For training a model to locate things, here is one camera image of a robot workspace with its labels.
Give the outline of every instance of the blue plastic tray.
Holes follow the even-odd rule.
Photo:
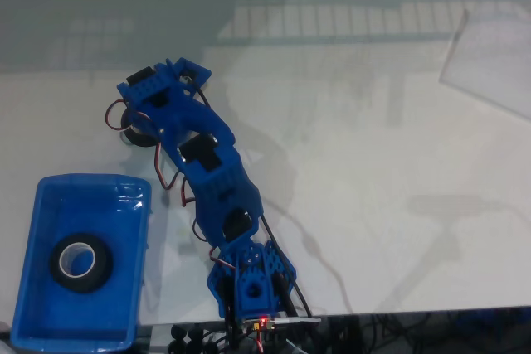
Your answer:
[[[15,346],[44,352],[131,346],[150,204],[151,186],[134,177],[70,174],[39,182],[12,325]],[[50,275],[52,248],[76,232],[98,236],[112,251],[112,274],[93,293],[72,292]]]

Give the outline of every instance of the tape roll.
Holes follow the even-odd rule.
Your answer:
[[[92,234],[68,235],[51,251],[51,276],[59,285],[77,293],[99,289],[109,279],[112,269],[109,247]]]
[[[129,125],[131,125],[131,122],[129,120],[129,110],[126,109],[124,113],[122,114],[122,119],[120,121],[120,125],[122,129],[127,128]],[[139,130],[137,130],[134,126],[130,129],[127,129],[124,131],[125,137],[134,145],[138,145],[139,147],[152,147],[154,145],[157,145],[157,140],[147,134],[143,134]]]

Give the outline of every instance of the blue robotic arm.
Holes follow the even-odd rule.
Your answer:
[[[229,127],[208,103],[194,99],[210,75],[183,58],[175,64],[166,60],[131,75],[118,91],[132,126],[160,143],[190,184],[197,224],[226,262],[214,264],[207,283],[232,331],[245,319],[283,310],[296,315],[289,300],[295,268],[274,241],[263,245],[251,239],[264,213],[260,193]]]

